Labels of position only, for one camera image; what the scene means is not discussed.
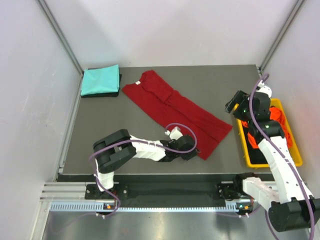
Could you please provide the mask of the dark red t-shirt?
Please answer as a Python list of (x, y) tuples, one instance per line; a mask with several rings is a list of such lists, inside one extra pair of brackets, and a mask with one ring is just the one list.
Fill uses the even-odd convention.
[(122, 92), (162, 127), (179, 123), (189, 127), (197, 138), (198, 156), (207, 160), (232, 126), (181, 95), (154, 70), (122, 88)]

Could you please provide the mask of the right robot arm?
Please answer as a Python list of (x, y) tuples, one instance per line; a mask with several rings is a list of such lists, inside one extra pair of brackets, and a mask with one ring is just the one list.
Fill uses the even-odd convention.
[(266, 159), (277, 187), (274, 191), (253, 173), (242, 173), (236, 176), (233, 192), (239, 198), (253, 197), (277, 232), (309, 229), (312, 237), (320, 219), (320, 200), (302, 181), (281, 124), (270, 118), (270, 105), (268, 94), (247, 94), (241, 90), (225, 105), (227, 113), (247, 123), (248, 132)]

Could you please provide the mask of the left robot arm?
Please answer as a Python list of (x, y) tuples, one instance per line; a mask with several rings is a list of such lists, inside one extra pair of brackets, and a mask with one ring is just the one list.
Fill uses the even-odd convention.
[(146, 140), (120, 129), (93, 144), (93, 159), (97, 181), (96, 192), (109, 198), (114, 191), (115, 171), (131, 159), (149, 159), (157, 163), (169, 163), (177, 158), (188, 161), (200, 150), (197, 138), (182, 134), (179, 127), (167, 130), (169, 140)]

